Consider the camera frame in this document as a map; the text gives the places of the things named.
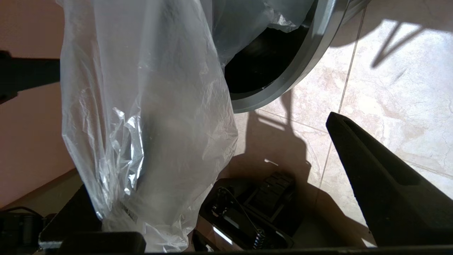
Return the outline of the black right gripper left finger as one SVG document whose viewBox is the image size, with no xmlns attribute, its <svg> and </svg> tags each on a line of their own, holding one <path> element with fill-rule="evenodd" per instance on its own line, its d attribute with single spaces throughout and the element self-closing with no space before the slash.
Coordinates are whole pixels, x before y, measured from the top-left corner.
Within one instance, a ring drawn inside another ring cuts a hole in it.
<svg viewBox="0 0 453 255">
<path fill-rule="evenodd" d="M 82 185 L 44 227 L 38 244 L 42 249 L 58 249 L 71 234 L 95 232 L 101 228 L 102 222 L 97 217 L 85 185 Z"/>
</svg>

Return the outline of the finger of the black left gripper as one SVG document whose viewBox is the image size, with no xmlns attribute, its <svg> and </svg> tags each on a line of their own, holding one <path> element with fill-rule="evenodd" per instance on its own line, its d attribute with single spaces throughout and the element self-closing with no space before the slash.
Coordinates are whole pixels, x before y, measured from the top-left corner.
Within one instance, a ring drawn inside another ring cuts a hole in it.
<svg viewBox="0 0 453 255">
<path fill-rule="evenodd" d="M 60 59 L 16 58 L 10 52 L 0 52 L 0 103 L 18 92 L 60 81 Z"/>
</svg>

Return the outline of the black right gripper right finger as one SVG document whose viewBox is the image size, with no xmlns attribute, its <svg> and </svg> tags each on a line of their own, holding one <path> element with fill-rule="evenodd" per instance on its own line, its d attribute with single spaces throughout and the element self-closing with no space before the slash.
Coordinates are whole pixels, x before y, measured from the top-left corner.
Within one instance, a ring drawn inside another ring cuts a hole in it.
<svg viewBox="0 0 453 255">
<path fill-rule="evenodd" d="M 451 198 L 351 119 L 331 112 L 326 128 L 378 246 L 452 244 Z"/>
</svg>

